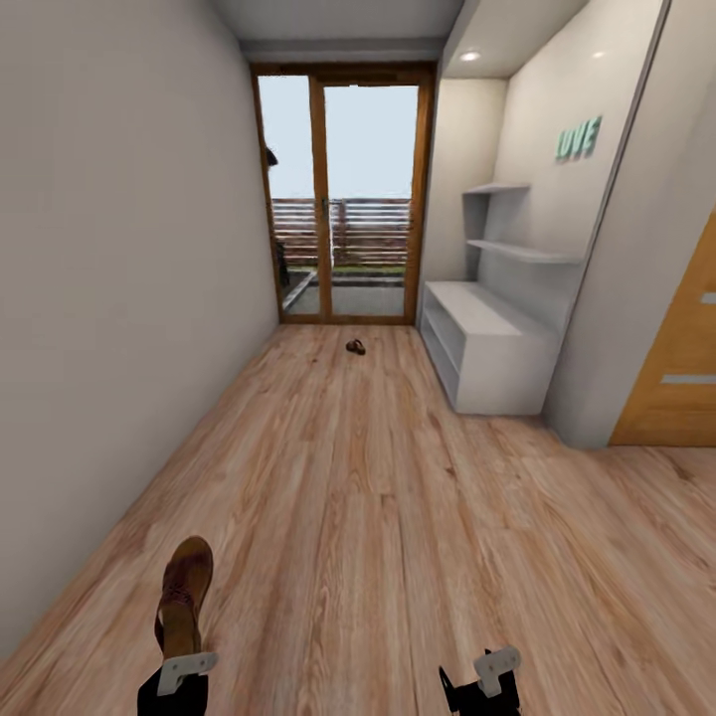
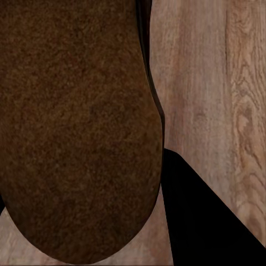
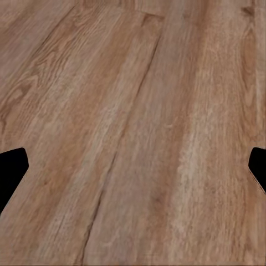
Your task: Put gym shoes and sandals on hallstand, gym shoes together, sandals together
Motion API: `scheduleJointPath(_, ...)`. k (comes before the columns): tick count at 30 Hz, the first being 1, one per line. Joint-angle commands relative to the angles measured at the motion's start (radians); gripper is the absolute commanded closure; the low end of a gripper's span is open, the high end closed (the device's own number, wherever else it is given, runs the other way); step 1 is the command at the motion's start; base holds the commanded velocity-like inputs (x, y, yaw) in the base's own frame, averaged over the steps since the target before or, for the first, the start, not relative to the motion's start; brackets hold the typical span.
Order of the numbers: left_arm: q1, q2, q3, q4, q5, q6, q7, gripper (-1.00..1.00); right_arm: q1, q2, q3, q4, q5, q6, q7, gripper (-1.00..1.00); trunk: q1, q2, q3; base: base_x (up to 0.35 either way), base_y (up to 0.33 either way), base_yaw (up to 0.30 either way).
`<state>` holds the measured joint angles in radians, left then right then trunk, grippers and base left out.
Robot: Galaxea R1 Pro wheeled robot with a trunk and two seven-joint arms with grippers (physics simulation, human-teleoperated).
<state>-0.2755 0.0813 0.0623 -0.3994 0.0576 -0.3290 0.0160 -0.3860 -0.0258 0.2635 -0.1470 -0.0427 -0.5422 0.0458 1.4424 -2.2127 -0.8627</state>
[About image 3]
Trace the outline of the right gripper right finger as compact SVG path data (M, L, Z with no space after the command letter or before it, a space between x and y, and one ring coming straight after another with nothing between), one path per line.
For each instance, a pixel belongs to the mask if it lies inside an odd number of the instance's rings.
M266 192L266 150L253 147L248 167Z

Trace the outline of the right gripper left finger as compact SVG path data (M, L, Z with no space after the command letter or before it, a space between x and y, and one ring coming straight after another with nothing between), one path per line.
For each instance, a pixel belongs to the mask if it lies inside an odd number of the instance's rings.
M29 168L25 148L0 154L0 213L18 187Z

